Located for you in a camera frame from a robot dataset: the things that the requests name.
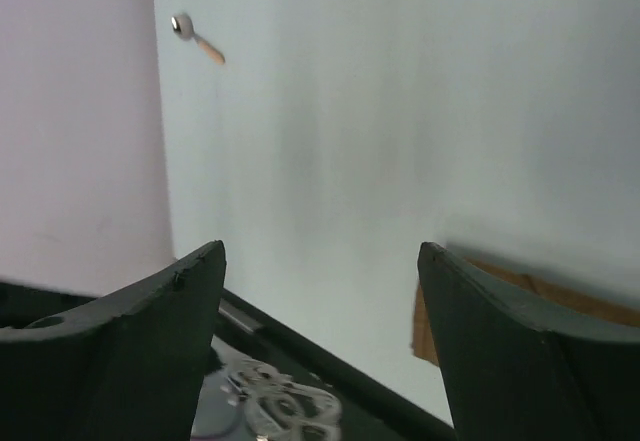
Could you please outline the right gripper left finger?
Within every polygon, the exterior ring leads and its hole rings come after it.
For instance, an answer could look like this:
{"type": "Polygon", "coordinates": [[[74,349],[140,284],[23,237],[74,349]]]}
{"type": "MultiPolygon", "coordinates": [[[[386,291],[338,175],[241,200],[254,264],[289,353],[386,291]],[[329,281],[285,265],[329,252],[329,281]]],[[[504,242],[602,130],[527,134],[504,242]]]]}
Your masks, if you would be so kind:
{"type": "Polygon", "coordinates": [[[188,439],[225,271],[214,241],[97,298],[3,283],[2,438],[188,439]]]}

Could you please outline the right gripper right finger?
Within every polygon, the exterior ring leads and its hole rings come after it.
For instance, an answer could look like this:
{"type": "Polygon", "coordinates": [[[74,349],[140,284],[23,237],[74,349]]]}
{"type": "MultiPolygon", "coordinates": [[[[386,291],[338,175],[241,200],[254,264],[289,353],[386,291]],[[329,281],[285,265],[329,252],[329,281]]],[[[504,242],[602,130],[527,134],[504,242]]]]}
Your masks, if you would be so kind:
{"type": "Polygon", "coordinates": [[[433,242],[417,267],[458,439],[638,439],[638,328],[547,301],[433,242]]]}

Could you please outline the brown cloth napkin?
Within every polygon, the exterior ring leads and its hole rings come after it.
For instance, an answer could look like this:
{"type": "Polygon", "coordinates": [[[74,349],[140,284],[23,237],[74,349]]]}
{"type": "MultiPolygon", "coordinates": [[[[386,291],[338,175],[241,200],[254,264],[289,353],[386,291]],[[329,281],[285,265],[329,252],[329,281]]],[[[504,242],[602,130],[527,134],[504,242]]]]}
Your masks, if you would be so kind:
{"type": "MultiPolygon", "coordinates": [[[[609,322],[633,327],[639,326],[639,310],[636,308],[611,303],[568,287],[547,282],[539,277],[519,271],[512,271],[503,266],[474,259],[473,257],[465,257],[464,260],[494,277],[534,293],[536,296],[557,305],[609,322]]],[[[411,348],[415,357],[439,366],[420,283],[417,284],[415,295],[411,348]]]]}

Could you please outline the spoon with wooden handle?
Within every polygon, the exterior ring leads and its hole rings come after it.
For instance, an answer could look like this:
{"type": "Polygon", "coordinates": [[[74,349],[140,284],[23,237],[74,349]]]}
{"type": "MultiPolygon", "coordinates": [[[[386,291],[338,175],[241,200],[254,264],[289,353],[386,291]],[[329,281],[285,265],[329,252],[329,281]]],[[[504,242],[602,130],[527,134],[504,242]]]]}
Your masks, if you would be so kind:
{"type": "Polygon", "coordinates": [[[190,16],[186,13],[175,14],[171,17],[171,26],[173,33],[183,41],[194,41],[196,45],[203,50],[215,63],[224,65],[226,59],[224,55],[202,38],[194,30],[194,26],[190,16]]]}

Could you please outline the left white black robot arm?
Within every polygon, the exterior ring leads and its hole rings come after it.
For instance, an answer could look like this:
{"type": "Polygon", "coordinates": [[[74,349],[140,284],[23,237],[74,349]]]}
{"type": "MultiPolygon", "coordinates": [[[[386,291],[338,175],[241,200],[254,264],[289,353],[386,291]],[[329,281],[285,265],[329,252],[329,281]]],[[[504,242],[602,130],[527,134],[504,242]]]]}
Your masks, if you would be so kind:
{"type": "Polygon", "coordinates": [[[342,404],[215,337],[221,367],[203,380],[193,440],[339,441],[342,404]]]}

